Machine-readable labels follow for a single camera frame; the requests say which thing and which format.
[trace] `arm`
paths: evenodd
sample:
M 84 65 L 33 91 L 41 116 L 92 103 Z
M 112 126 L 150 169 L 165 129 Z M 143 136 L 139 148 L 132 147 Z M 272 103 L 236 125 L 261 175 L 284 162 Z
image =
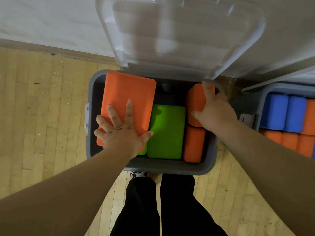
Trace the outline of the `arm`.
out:
M 0 201 L 3 235 L 84 235 L 112 184 L 149 140 L 133 128 L 132 103 L 128 101 L 125 123 L 108 106 L 114 128 L 100 115 L 97 122 L 107 132 L 95 131 L 105 150 L 58 175 L 12 194 Z
M 315 161 L 277 144 L 239 122 L 222 94 L 203 83 L 207 103 L 192 115 L 217 135 L 264 199 L 297 235 L 315 235 Z

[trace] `clear plastic lid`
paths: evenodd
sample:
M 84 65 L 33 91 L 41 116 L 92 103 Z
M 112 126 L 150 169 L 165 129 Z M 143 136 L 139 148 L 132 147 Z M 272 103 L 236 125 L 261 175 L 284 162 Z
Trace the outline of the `clear plastic lid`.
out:
M 263 11 L 238 0 L 96 0 L 120 68 L 215 79 L 265 29 Z

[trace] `leg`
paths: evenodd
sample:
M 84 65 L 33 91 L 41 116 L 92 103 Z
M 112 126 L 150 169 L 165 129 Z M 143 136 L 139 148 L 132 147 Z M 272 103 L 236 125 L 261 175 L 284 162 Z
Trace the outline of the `leg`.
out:
M 126 190 L 126 201 L 111 236 L 160 235 L 160 216 L 157 211 L 156 185 L 148 177 L 133 178 Z
M 194 184 L 193 176 L 163 174 L 160 188 L 163 236 L 227 236 L 195 199 Z

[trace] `left hand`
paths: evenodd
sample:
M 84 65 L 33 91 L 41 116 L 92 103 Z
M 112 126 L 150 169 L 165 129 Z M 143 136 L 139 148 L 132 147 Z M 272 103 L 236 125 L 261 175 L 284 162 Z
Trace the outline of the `left hand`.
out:
M 153 132 L 147 131 L 142 136 L 138 136 L 134 129 L 133 107 L 130 99 L 127 101 L 124 123 L 112 105 L 108 105 L 107 110 L 114 126 L 110 125 L 101 115 L 97 115 L 96 121 L 106 133 L 97 129 L 94 131 L 95 136 L 103 141 L 106 149 L 113 148 L 114 151 L 122 153 L 130 159 L 136 157 Z

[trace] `forearm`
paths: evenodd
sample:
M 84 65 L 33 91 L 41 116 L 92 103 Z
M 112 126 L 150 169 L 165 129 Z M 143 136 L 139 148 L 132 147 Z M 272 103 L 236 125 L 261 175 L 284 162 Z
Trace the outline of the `forearm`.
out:
M 291 230 L 297 235 L 314 235 L 315 162 L 238 121 L 216 134 Z
M 0 201 L 4 235 L 84 235 L 130 156 L 104 150 Z

